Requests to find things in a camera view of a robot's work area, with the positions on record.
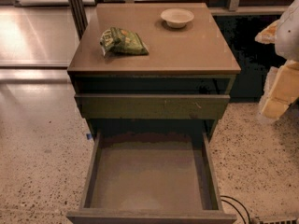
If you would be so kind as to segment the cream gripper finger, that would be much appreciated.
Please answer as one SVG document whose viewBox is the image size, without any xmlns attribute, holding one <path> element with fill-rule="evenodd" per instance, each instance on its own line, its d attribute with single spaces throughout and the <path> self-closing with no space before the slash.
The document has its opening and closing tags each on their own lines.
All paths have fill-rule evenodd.
<svg viewBox="0 0 299 224">
<path fill-rule="evenodd" d="M 274 44 L 276 42 L 276 31 L 278 21 L 273 21 L 255 36 L 255 41 L 262 44 Z"/>
<path fill-rule="evenodd" d="M 287 60 L 280 68 L 271 67 L 263 91 L 259 113 L 278 120 L 299 98 L 299 62 Z"/>
</svg>

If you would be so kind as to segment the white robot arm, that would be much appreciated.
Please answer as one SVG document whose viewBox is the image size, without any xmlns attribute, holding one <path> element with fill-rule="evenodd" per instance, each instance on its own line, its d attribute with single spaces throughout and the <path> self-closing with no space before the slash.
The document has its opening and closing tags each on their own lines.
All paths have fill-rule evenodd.
<svg viewBox="0 0 299 224">
<path fill-rule="evenodd" d="M 286 60 L 280 68 L 270 68 L 259 107 L 262 116 L 278 120 L 299 98 L 299 0 L 258 33 L 255 41 L 274 44 L 276 55 Z"/>
</svg>

